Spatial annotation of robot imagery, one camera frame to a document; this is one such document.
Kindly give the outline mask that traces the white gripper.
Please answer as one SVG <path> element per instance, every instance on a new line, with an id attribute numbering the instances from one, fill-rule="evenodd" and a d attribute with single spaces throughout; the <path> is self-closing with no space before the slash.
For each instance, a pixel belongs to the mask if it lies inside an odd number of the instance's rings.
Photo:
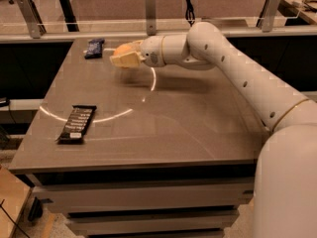
<path id="1" fill-rule="evenodd" d="M 135 49 L 141 47 L 141 54 L 129 52 L 116 56 L 110 56 L 110 61 L 116 67 L 139 67 L 142 62 L 151 67 L 163 67 L 165 63 L 162 56 L 163 36 L 151 36 L 144 40 L 132 41 Z"/>

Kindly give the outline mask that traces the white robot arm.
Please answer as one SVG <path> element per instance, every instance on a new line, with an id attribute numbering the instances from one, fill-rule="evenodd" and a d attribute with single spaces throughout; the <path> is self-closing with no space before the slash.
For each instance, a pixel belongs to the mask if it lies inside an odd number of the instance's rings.
<path id="1" fill-rule="evenodd" d="M 253 238 L 317 238 L 317 103 L 236 49 L 208 22 L 185 35 L 119 46 L 116 67 L 216 66 L 252 105 L 271 136 L 258 158 Z"/>

